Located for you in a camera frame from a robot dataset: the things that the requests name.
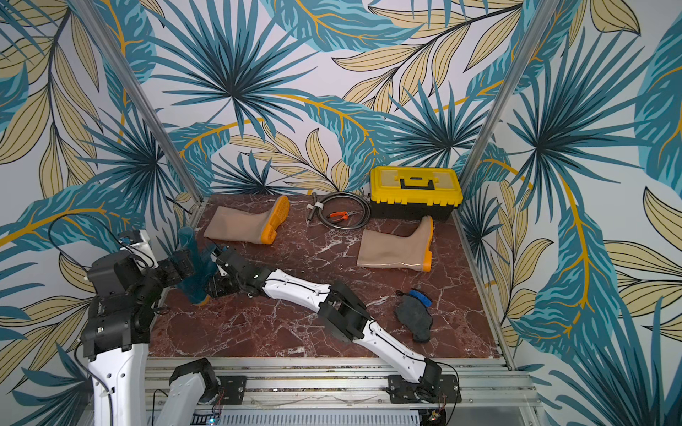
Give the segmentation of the teal rubber boot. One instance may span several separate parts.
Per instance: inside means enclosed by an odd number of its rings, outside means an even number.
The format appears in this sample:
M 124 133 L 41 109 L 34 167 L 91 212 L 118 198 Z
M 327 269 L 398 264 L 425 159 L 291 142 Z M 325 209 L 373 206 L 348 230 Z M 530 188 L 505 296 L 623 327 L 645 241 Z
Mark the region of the teal rubber boot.
M 189 251 L 189 260 L 194 273 L 176 286 L 192 305 L 206 305 L 211 297 L 206 293 L 205 286 L 213 279 L 218 268 L 211 259 L 211 252 L 204 248 L 199 250 L 195 239 L 195 230 L 185 226 L 178 232 L 178 251 Z

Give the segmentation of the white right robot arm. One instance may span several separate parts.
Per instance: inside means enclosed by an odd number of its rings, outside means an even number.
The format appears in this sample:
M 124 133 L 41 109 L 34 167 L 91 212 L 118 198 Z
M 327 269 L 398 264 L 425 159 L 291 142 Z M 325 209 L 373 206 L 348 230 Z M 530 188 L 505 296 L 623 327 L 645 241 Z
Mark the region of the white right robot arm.
M 433 399 L 440 391 L 442 368 L 390 335 L 342 282 L 318 284 L 280 269 L 253 264 L 234 248 L 215 248 L 211 260 L 217 272 L 205 291 L 220 298 L 243 293 L 282 300 L 315 313 L 339 340 L 357 344 L 392 366 L 417 399 Z

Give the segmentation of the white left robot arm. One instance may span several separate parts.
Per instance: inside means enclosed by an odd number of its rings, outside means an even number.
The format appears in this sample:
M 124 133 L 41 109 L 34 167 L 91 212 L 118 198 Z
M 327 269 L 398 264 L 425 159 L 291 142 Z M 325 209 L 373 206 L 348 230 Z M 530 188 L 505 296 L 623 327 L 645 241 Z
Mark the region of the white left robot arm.
M 81 343 L 93 384 L 96 425 L 146 423 L 144 382 L 154 305 L 164 289 L 194 275 L 188 250 L 147 268 L 140 268 L 126 250 L 93 263 L 86 278 L 96 296 Z

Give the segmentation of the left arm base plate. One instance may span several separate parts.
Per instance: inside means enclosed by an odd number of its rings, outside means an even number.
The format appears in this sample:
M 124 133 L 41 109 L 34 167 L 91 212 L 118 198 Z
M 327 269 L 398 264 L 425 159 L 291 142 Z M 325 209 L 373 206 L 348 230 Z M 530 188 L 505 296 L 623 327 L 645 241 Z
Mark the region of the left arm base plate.
M 200 406 L 213 409 L 224 406 L 241 406 L 246 391 L 246 376 L 218 376 L 199 399 Z

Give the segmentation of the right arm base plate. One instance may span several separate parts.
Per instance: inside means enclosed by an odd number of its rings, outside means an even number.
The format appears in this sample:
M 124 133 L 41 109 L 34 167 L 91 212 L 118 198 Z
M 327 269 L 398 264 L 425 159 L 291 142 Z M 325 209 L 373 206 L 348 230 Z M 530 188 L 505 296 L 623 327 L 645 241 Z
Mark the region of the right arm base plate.
M 386 388 L 392 404 L 455 404 L 462 401 L 455 375 L 441 375 L 438 383 L 409 383 L 400 375 L 388 376 Z

